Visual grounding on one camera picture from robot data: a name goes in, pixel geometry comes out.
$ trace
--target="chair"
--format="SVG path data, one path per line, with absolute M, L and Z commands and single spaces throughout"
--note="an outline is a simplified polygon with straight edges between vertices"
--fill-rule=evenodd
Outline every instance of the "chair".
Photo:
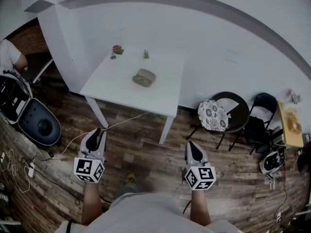
M 220 92 L 220 93 L 218 93 L 212 97 L 212 100 L 214 100 L 216 102 L 220 99 L 230 99 L 230 100 L 237 102 L 238 105 L 227 113 L 227 115 L 231 115 L 231 118 L 229 118 L 229 125 L 225 131 L 212 131 L 212 130 L 208 131 L 208 130 L 206 130 L 212 134 L 223 134 L 223 136 L 222 136 L 218 146 L 216 147 L 216 149 L 218 149 L 219 146 L 221 145 L 226 133 L 233 133 L 233 132 L 237 132 L 237 131 L 242 130 L 245 127 L 245 125 L 247 124 L 248 118 L 249 118 L 248 105 L 245 102 L 245 100 L 243 98 L 241 98 L 239 95 L 234 94 L 232 92 L 224 91 L 224 92 Z M 193 130 L 193 132 L 186 138 L 186 140 L 189 140 L 190 137 L 201 127 L 202 127 L 202 125 L 197 126 Z
M 255 148 L 261 148 L 263 146 L 267 146 L 263 148 L 268 150 L 270 148 L 270 135 L 267 132 L 267 128 L 276 112 L 277 109 L 277 100 L 275 97 L 271 96 L 268 93 L 261 93 L 259 94 L 250 110 L 252 113 L 254 107 L 262 107 L 267 109 L 272 113 L 270 120 L 263 122 L 262 119 L 257 118 L 255 116 L 250 116 L 249 121 L 244 128 L 245 132 L 245 139 L 249 144 L 254 145 L 250 154 L 253 153 Z M 234 140 L 232 146 L 230 147 L 229 151 L 231 151 L 232 147 L 236 143 L 237 139 L 239 138 L 240 134 L 237 135 L 236 139 Z

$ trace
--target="open case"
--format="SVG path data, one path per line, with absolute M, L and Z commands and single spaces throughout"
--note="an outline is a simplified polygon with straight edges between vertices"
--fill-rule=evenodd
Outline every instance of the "open case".
M 34 99 L 30 85 L 19 74 L 0 67 L 0 116 L 39 149 L 60 140 L 61 127 L 52 112 Z

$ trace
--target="pants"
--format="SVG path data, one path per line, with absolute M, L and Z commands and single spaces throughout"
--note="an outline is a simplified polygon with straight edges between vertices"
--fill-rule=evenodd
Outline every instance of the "pants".
M 122 187 L 119 191 L 117 191 L 115 199 L 122 196 L 125 193 L 140 193 L 140 187 L 136 182 L 127 183 L 124 187 Z

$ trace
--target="white shirt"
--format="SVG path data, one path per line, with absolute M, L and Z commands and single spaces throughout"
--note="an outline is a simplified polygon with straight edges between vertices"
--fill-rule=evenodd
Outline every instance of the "white shirt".
M 21 52 L 8 40 L 0 41 L 0 66 L 5 70 L 16 72 L 14 64 L 20 58 Z
M 55 233 L 65 233 L 63 222 Z M 203 227 L 185 218 L 173 199 L 156 194 L 127 193 L 89 226 L 72 224 L 70 233 L 238 233 L 226 221 Z

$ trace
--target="shoe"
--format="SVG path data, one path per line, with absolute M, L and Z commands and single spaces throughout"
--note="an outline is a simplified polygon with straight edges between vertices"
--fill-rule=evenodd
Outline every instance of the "shoe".
M 129 175 L 127 175 L 127 182 L 128 182 L 128 183 L 134 183 L 134 182 L 136 182 L 136 178 L 135 178 L 134 173 L 130 173 Z

